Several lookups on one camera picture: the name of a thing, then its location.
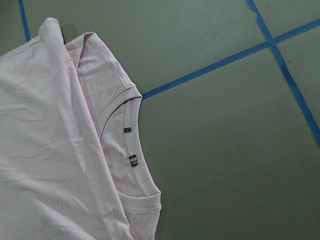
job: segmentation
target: green floor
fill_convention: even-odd
[[[266,41],[245,0],[24,0],[66,42],[96,32],[143,94]],[[255,0],[277,37],[318,0]],[[0,55],[25,43],[0,1]],[[279,43],[320,125],[320,26]],[[157,240],[319,240],[320,145],[269,48],[142,101],[142,149],[162,191]]]

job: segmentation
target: blue tape line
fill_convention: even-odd
[[[27,23],[23,0],[19,0],[19,8],[20,8],[20,14],[21,14],[21,19],[22,19],[25,39],[28,42],[28,41],[30,41],[30,34],[29,34],[29,28],[28,28],[28,23]]]
[[[268,45],[273,53],[273,56],[278,64],[278,66],[280,67],[282,74],[285,77],[286,82],[288,83],[289,87],[291,88],[291,91],[292,91],[297,103],[299,104],[301,111],[302,111],[306,121],[308,122],[317,142],[320,144],[320,129],[319,129],[303,95],[301,94],[301,91],[299,90],[296,82],[294,81],[292,75],[290,74],[288,67],[286,65],[286,62],[277,47],[275,39],[272,37],[264,19],[262,18],[261,14],[255,4],[255,2],[253,0],[246,0],[246,2],[248,4],[249,8],[256,14],[256,22],[257,22],[262,34],[264,35],[266,42],[268,43]]]
[[[279,35],[279,36],[275,37],[274,40],[278,44],[278,43],[281,43],[285,40],[293,38],[297,35],[303,34],[311,29],[315,29],[316,27],[319,27],[319,26],[320,26],[320,19],[312,21],[312,22],[305,24],[301,27],[298,27],[294,30],[288,31],[282,35]]]
[[[165,85],[162,85],[162,86],[159,86],[159,87],[157,87],[157,88],[155,88],[153,90],[147,91],[144,94],[142,94],[142,99],[145,100],[145,99],[150,98],[150,97],[152,97],[154,95],[162,93],[162,92],[164,92],[164,91],[166,91],[168,89],[172,89],[172,88],[174,88],[174,87],[176,87],[176,86],[178,86],[180,84],[183,84],[183,83],[188,82],[188,81],[190,81],[192,79],[195,79],[195,78],[197,78],[199,76],[207,74],[207,73],[209,73],[209,72],[211,72],[213,70],[219,69],[219,68],[221,68],[221,67],[223,67],[225,65],[231,64],[231,63],[233,63],[233,62],[235,62],[237,60],[243,59],[243,58],[245,58],[245,57],[247,57],[249,55],[257,53],[257,52],[259,52],[259,51],[261,51],[263,49],[266,49],[266,48],[268,48],[268,44],[266,42],[260,43],[260,44],[258,44],[256,46],[253,46],[253,47],[250,47],[250,48],[248,48],[248,49],[246,49],[244,51],[241,51],[241,52],[239,52],[239,53],[237,53],[235,55],[229,56],[229,57],[227,57],[227,58],[225,58],[223,60],[220,60],[220,61],[218,61],[216,63],[213,63],[213,64],[211,64],[209,66],[206,66],[204,68],[201,68],[200,70],[192,72],[192,73],[190,73],[188,75],[180,77],[180,78],[178,78],[178,79],[176,79],[174,81],[171,81],[171,82],[169,82],[169,83],[167,83]]]

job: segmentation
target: small black tag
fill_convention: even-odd
[[[138,159],[136,155],[129,156],[129,161],[130,161],[131,167],[135,167],[138,165]]]
[[[123,129],[125,133],[131,133],[131,127],[126,127]]]

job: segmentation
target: blue tape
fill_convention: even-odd
[[[25,40],[28,42],[28,41],[30,41],[30,33],[29,33],[29,28],[28,28],[28,23],[27,23],[23,0],[19,0],[19,8],[20,8],[20,14],[21,14],[21,19],[22,19],[22,25],[23,25],[23,29],[24,29]]]
[[[275,42],[278,44],[278,43],[281,43],[285,40],[288,40],[290,38],[293,38],[297,35],[300,35],[300,34],[303,34],[311,29],[315,29],[316,27],[319,27],[320,26],[320,19],[318,20],[315,20],[315,21],[312,21],[308,24],[305,24],[301,27],[298,27],[294,30],[291,30],[291,31],[288,31],[280,36],[277,36],[274,38]]]
[[[277,47],[275,39],[272,37],[265,21],[263,20],[261,14],[255,4],[255,2],[253,0],[246,0],[246,2],[248,4],[249,8],[256,14],[256,22],[257,22],[262,34],[264,35],[266,42],[269,45],[269,47],[273,53],[273,56],[282,71],[282,74],[285,77],[286,82],[288,83],[289,87],[291,88],[291,91],[292,91],[297,103],[299,104],[300,109],[301,109],[306,121],[308,122],[310,129],[313,132],[313,135],[315,136],[317,142],[320,144],[320,129],[319,129],[303,95],[301,94],[301,91],[299,90],[296,82],[294,81],[292,75],[290,74],[288,67],[286,65],[286,62],[285,62],[284,58],[282,57],[280,50]],[[292,31],[291,34],[292,35],[297,34],[298,32],[301,33],[302,31],[305,31],[306,29],[307,29],[307,27],[302,26],[301,29],[299,29],[297,31]]]
[[[235,55],[229,56],[229,57],[227,57],[227,58],[225,58],[223,60],[220,60],[220,61],[218,61],[216,63],[213,63],[213,64],[211,64],[209,66],[201,68],[200,70],[197,70],[197,71],[192,72],[192,73],[190,73],[188,75],[180,77],[180,78],[178,78],[178,79],[176,79],[174,81],[171,81],[171,82],[169,82],[169,83],[167,83],[165,85],[162,85],[162,86],[159,86],[159,87],[157,87],[157,88],[155,88],[153,90],[147,91],[144,94],[142,94],[142,99],[145,100],[145,99],[150,98],[150,97],[152,97],[154,95],[162,93],[162,92],[164,92],[164,91],[166,91],[168,89],[172,89],[172,88],[174,88],[174,87],[176,87],[176,86],[178,86],[180,84],[188,82],[188,81],[190,81],[192,79],[200,77],[200,76],[202,76],[204,74],[207,74],[209,72],[212,72],[212,71],[214,71],[216,69],[222,68],[225,65],[231,64],[231,63],[233,63],[233,62],[235,62],[237,60],[243,59],[243,58],[245,58],[245,57],[247,57],[249,55],[257,53],[257,52],[259,52],[259,51],[261,51],[263,49],[266,49],[266,48],[268,48],[268,44],[266,42],[260,43],[260,44],[258,44],[256,46],[253,46],[253,47],[248,48],[248,49],[246,49],[244,51],[241,51],[241,52],[239,52],[239,53],[237,53]]]

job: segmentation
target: dark green tag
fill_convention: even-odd
[[[131,167],[135,167],[138,165],[138,159],[136,155],[129,156],[129,161],[131,163]]]
[[[123,129],[125,133],[131,133],[131,127],[126,127]]]

